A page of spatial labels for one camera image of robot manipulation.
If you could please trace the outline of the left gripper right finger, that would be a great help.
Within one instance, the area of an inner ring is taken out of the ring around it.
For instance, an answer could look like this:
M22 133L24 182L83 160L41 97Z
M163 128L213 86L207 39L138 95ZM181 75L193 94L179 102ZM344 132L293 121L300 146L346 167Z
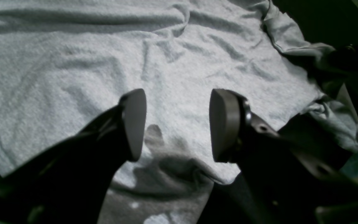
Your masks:
M214 88L215 162L239 167L260 224L358 224L358 184L278 134L237 92Z

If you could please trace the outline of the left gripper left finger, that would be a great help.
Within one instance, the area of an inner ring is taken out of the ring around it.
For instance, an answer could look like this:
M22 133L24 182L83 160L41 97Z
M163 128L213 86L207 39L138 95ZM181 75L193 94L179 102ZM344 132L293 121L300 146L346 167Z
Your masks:
M96 224L114 174L140 158L146 111L145 91L132 90L0 179L0 224Z

